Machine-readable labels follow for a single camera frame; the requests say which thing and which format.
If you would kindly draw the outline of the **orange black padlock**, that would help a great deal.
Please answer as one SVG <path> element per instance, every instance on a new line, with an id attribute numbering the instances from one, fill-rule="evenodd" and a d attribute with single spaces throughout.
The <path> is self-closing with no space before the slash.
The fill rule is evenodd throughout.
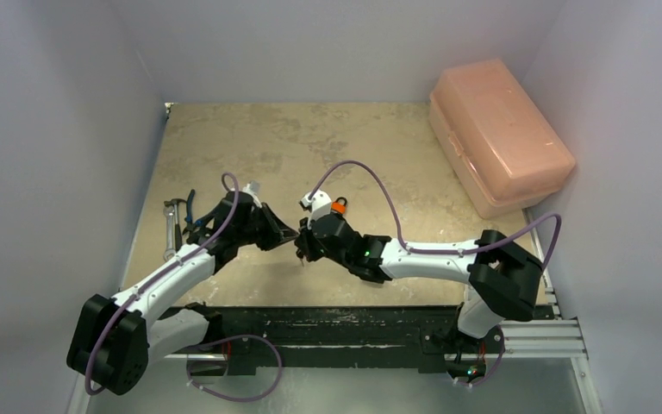
<path id="1" fill-rule="evenodd" d="M 336 198 L 331 205 L 331 211 L 337 215 L 344 216 L 347 212 L 348 201 L 344 197 Z"/>

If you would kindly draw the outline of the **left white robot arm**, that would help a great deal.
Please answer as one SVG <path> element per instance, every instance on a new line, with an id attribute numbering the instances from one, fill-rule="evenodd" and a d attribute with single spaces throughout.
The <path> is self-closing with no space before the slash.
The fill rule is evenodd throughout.
<path id="1" fill-rule="evenodd" d="M 195 285 L 214 276 L 240 248 L 269 251 L 295 240 L 286 225 L 251 190 L 229 191 L 191 226 L 186 243 L 142 281 L 111 298 L 99 294 L 83 305 L 66 357 L 83 374 L 91 395 L 130 391 L 155 361 L 184 348 L 210 353 L 222 344 L 252 339 L 226 336 L 222 317 L 201 304 L 166 312 Z"/>

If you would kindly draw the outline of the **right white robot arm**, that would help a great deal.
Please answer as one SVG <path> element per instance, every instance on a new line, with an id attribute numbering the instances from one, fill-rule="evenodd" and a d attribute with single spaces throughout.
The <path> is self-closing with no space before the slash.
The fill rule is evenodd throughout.
<path id="1" fill-rule="evenodd" d="M 468 285 L 472 294 L 449 329 L 452 345 L 462 351 L 504 320 L 531 321 L 544 270 L 541 260 L 497 230 L 449 245 L 403 244 L 388 235 L 362 235 L 335 213 L 302 219 L 295 245 L 299 258 L 329 259 L 366 282 L 426 278 Z"/>

